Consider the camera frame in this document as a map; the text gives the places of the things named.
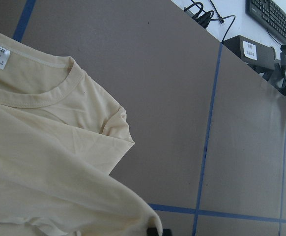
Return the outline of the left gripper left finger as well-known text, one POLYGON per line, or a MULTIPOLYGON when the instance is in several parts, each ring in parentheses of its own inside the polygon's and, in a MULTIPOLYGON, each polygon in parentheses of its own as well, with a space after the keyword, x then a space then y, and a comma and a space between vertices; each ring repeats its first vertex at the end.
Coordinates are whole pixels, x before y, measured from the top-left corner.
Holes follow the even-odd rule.
POLYGON ((148 228, 146 230, 147 236, 158 236, 158 231, 156 228, 148 228))

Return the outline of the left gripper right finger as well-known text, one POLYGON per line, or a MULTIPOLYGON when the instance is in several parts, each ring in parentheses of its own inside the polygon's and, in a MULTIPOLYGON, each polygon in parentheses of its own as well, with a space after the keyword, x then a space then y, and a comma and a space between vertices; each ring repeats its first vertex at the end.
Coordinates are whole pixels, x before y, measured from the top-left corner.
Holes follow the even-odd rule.
POLYGON ((172 236, 171 229, 163 229, 162 236, 172 236))

